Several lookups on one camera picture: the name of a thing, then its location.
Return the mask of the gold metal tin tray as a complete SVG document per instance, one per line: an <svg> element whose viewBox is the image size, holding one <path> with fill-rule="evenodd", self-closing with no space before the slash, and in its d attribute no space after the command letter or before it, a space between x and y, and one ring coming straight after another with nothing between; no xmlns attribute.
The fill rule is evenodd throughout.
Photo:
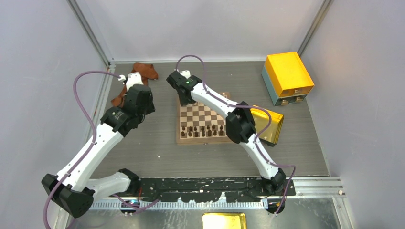
<svg viewBox="0 0 405 229"><path fill-rule="evenodd" d="M271 123L270 126L260 134L259 139L262 143L274 147L278 143L284 116L271 110L266 109L266 111L271 115ZM259 133L268 125L269 116L263 110L256 108L251 108L251 113L254 118L255 128Z"/></svg>

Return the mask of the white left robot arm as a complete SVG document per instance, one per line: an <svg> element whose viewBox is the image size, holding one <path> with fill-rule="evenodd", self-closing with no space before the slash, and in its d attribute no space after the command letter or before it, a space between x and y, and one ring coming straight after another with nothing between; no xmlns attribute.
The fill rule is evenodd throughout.
<svg viewBox="0 0 405 229"><path fill-rule="evenodd" d="M73 218L84 215L92 204L113 194L135 196L140 189L139 177L124 168L99 179L91 175L110 150L132 129L155 111L151 88L134 84L125 95L123 106L113 106L102 116L96 134L56 175L46 174L42 185L51 200Z"/></svg>

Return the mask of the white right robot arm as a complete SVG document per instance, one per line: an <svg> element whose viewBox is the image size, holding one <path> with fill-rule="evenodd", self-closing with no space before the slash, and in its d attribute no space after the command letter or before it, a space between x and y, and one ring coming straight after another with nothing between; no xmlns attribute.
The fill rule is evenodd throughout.
<svg viewBox="0 0 405 229"><path fill-rule="evenodd" d="M181 105L200 102L225 120L228 138L243 147L252 158L269 195L277 196L283 191L286 175L259 140L251 113L252 106L244 101L238 103L225 98L194 75L184 76L173 71L166 81L177 91Z"/></svg>

